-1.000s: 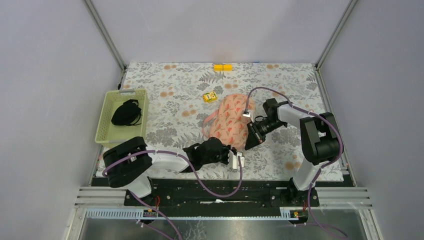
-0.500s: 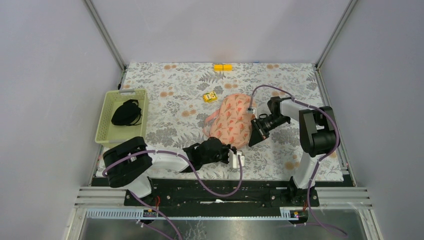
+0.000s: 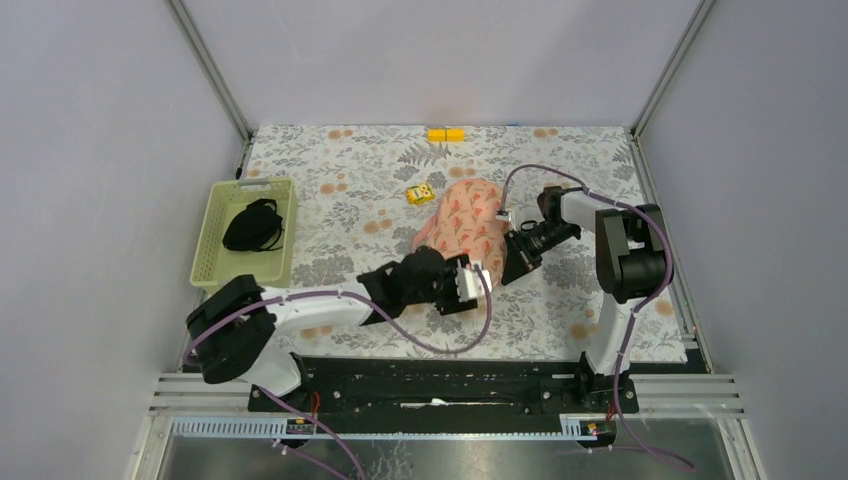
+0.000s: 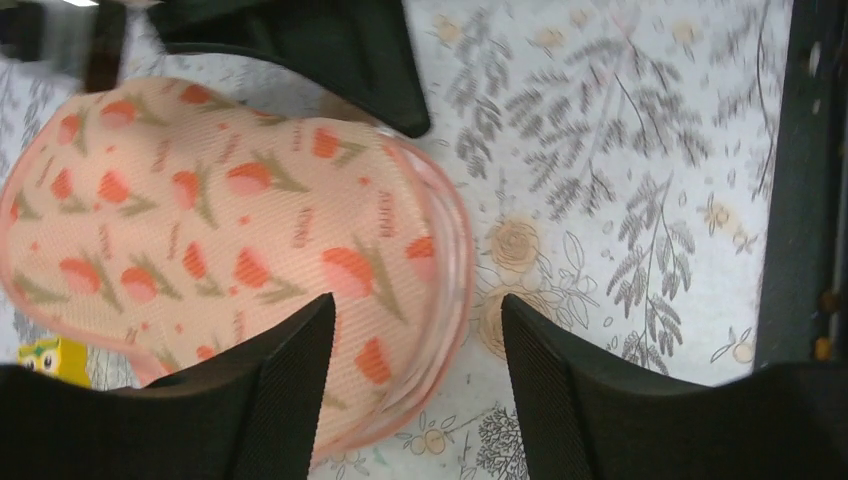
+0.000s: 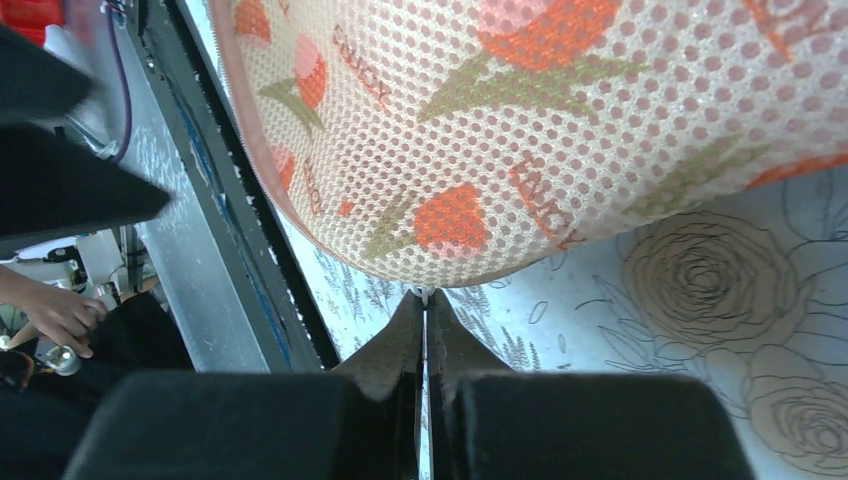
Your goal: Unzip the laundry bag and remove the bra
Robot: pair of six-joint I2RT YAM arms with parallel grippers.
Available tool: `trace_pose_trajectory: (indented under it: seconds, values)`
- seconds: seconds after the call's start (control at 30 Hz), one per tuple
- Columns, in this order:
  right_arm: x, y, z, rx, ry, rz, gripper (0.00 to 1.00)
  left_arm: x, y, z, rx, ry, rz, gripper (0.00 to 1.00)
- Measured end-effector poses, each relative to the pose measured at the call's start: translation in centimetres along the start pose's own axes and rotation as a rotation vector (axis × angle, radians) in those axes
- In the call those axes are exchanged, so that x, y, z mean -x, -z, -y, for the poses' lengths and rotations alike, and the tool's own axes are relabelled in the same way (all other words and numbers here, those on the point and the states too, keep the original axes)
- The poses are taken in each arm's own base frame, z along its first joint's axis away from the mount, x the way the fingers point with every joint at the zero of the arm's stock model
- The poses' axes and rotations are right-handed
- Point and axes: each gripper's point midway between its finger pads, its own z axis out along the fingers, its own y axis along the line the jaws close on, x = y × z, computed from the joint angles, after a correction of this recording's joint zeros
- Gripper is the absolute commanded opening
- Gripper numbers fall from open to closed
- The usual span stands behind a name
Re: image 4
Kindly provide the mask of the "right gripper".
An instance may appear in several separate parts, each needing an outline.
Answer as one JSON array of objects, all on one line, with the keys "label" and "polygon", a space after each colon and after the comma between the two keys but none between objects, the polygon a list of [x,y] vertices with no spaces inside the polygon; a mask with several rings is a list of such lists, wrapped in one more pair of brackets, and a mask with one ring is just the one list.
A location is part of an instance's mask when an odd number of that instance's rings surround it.
[{"label": "right gripper", "polygon": [[1,3],[1,58],[80,92],[115,88],[125,38],[119,1]]}]

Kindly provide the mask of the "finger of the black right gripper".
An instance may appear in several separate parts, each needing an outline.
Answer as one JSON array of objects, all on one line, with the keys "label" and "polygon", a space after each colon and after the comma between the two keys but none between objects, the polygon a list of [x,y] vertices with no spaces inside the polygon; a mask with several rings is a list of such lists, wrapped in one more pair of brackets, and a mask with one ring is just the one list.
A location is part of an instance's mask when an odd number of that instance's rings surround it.
[{"label": "finger of the black right gripper", "polygon": [[431,119],[396,0],[171,0],[146,10],[166,52],[282,66],[412,138]]}]

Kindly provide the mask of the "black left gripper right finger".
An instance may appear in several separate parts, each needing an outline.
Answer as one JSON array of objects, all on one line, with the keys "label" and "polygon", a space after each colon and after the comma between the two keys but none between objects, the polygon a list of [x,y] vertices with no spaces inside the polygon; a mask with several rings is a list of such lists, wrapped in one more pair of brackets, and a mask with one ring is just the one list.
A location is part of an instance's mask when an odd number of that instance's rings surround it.
[{"label": "black left gripper right finger", "polygon": [[501,307],[533,479],[843,479],[847,367],[779,364],[706,387],[639,367]]}]

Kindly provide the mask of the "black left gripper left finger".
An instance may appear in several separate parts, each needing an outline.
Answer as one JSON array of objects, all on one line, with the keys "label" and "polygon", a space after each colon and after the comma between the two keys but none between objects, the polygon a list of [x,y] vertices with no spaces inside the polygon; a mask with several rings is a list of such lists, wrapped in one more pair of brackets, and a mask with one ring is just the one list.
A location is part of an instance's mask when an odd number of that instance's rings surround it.
[{"label": "black left gripper left finger", "polygon": [[308,476],[336,306],[323,294],[278,325],[141,388],[85,389],[1,369],[5,479]]}]

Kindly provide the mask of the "pink floral mesh laundry bag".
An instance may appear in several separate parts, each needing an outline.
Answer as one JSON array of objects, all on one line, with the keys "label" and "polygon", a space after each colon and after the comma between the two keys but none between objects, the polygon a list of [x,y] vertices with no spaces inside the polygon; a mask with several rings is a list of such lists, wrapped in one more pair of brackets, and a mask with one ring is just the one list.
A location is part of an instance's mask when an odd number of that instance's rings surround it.
[{"label": "pink floral mesh laundry bag", "polygon": [[473,242],[453,183],[395,135],[148,77],[71,97],[24,149],[1,196],[1,281],[142,384],[331,294],[322,459],[434,396],[467,330]]}]

